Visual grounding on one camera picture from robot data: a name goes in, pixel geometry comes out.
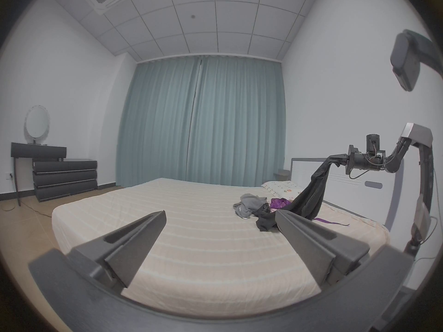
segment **curtain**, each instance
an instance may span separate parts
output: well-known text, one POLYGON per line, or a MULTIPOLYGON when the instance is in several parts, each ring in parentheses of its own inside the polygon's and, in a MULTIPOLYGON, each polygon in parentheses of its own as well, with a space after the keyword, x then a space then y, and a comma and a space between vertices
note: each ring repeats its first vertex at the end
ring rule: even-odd
POLYGON ((280 63, 202 57, 186 180, 259 186, 283 168, 286 112, 280 63))
POLYGON ((139 64, 120 122, 116 182, 186 179, 191 114, 199 57, 139 64))

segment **beige bed sheet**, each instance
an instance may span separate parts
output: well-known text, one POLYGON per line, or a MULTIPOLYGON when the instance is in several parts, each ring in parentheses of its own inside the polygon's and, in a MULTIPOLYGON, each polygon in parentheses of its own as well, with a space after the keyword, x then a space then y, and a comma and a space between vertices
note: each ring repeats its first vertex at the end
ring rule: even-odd
MULTIPOLYGON (((262 187, 208 185, 159 178, 54 209, 52 225, 63 253, 149 213, 167 223, 130 287, 122 294, 167 311, 201 317, 247 316, 288 306, 320 292, 303 261, 278 231, 260 232, 255 218, 232 205, 262 187)), ((370 254, 389 243, 378 223, 323 205, 322 226, 367 242, 370 254)))

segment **floor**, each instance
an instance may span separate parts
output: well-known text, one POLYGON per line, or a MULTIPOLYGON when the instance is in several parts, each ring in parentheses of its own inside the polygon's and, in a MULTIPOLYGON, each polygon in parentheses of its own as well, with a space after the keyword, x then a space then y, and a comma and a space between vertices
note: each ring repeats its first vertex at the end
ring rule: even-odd
POLYGON ((70 329, 43 297, 27 265, 48 250, 54 247, 59 249, 50 218, 55 207, 119 188, 95 190, 41 203, 35 196, 29 196, 22 198, 20 207, 17 200, 0 202, 0 254, 4 268, 23 291, 25 298, 58 331, 70 329))

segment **purple garment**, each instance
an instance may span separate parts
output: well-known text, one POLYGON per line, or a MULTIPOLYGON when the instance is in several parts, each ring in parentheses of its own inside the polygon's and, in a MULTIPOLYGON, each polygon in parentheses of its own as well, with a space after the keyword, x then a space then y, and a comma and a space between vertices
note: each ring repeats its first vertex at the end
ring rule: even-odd
POLYGON ((281 209, 291 203, 286 198, 272 198, 271 199, 271 209, 281 209))
POLYGON ((318 220, 318 221, 321 221, 322 223, 326 223, 326 224, 337 224, 337 225, 342 225, 342 226, 349 226, 349 224, 335 223, 333 221, 328 221, 328 220, 324 220, 324 219, 320 219, 320 218, 314 218, 313 220, 318 220))

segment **headboard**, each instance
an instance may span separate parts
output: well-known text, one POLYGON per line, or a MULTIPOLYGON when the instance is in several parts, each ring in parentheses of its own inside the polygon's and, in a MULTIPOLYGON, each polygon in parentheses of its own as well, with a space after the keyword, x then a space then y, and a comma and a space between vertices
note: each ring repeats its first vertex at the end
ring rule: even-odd
MULTIPOLYGON (((292 158, 290 179, 305 188, 311 175, 326 158, 292 158)), ((404 165, 396 174, 369 171, 356 180, 345 174, 345 167, 331 165, 323 201, 356 215, 384 224, 391 230, 403 183, 404 165)), ((355 170, 352 176, 361 174, 355 170)))

